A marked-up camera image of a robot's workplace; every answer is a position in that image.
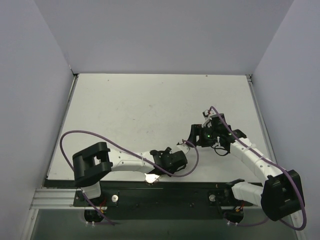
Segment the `red handled metal keyring holder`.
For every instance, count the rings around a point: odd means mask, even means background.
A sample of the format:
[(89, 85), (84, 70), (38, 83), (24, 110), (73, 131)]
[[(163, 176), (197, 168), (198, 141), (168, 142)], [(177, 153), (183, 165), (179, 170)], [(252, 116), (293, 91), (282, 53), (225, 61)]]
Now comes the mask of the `red handled metal keyring holder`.
[(147, 184), (152, 185), (152, 184), (158, 182), (160, 177), (161, 177), (161, 176), (160, 176), (160, 175), (157, 175), (157, 174), (145, 174), (145, 180), (144, 180), (144, 181), (145, 181)]

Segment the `aluminium frame rail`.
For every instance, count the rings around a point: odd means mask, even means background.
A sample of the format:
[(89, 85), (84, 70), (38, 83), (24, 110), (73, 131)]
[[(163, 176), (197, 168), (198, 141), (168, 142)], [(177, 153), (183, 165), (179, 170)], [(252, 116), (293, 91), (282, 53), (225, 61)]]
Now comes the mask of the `aluminium frame rail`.
[(258, 100), (257, 100), (257, 97), (256, 97), (256, 93), (255, 93), (254, 87), (253, 87), (252, 75), (251, 74), (246, 74), (245, 76), (246, 76), (248, 87), (249, 87), (249, 90), (250, 90), (250, 93), (251, 93), (251, 96), (252, 96), (252, 99), (253, 99), (253, 104), (254, 104), (254, 107), (255, 107), (255, 110), (256, 110), (256, 113), (257, 113), (258, 121), (259, 121), (260, 128), (261, 128), (261, 131), (262, 131), (264, 143), (266, 145), (266, 150), (267, 150), (267, 153), (269, 155), (269, 159), (272, 162), (277, 163), (277, 160), (276, 160), (276, 157), (275, 157), (275, 154), (274, 154), (274, 151), (273, 151), (272, 143), (270, 141), (270, 137), (269, 137), (269, 134), (268, 134), (268, 130), (267, 130), (267, 127), (266, 127), (266, 124), (265, 124), (261, 109), (260, 109), (259, 104), (258, 104)]
[(75, 189), (38, 188), (30, 205), (32, 210), (69, 210), (74, 208)]

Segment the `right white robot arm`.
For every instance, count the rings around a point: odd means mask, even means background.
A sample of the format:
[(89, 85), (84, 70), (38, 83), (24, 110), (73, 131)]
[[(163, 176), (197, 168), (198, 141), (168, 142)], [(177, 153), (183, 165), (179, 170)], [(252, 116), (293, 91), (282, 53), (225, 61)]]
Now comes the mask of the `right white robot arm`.
[(261, 186), (243, 179), (229, 182), (227, 190), (231, 198), (261, 207), (272, 221), (278, 221), (304, 207), (301, 178), (295, 170), (284, 173), (241, 130), (232, 130), (223, 114), (205, 114), (204, 117), (204, 123), (191, 125), (188, 144), (202, 148), (223, 148), (240, 160), (261, 182)]

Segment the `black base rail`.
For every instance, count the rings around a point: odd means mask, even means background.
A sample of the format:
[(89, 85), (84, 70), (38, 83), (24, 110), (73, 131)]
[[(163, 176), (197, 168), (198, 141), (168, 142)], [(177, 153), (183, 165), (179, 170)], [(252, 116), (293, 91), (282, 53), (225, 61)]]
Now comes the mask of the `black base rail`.
[(230, 198), (224, 182), (101, 181), (102, 196), (92, 200), (96, 208), (75, 191), (72, 206), (84, 207), (84, 219), (106, 223), (121, 220), (215, 220), (226, 210), (250, 207)]

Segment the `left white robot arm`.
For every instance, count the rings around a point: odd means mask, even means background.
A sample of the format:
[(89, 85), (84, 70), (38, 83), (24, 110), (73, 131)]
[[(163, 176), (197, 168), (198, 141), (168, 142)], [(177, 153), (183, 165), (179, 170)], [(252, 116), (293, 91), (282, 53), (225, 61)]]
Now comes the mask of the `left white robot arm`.
[(169, 175), (186, 167), (190, 147), (178, 144), (174, 149), (151, 150), (137, 156), (108, 148), (105, 142), (98, 142), (72, 156), (74, 185), (84, 189), (84, 199), (92, 206), (101, 203), (100, 180), (110, 172), (139, 172), (147, 180), (153, 176)]

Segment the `left aluminium frame rail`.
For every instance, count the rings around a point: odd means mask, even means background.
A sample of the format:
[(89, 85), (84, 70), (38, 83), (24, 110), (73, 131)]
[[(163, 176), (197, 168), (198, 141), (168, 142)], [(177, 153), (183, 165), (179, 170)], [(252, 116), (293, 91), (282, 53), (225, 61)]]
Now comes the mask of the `left aluminium frame rail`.
[(69, 210), (74, 208), (75, 189), (38, 188), (30, 205), (32, 210)]

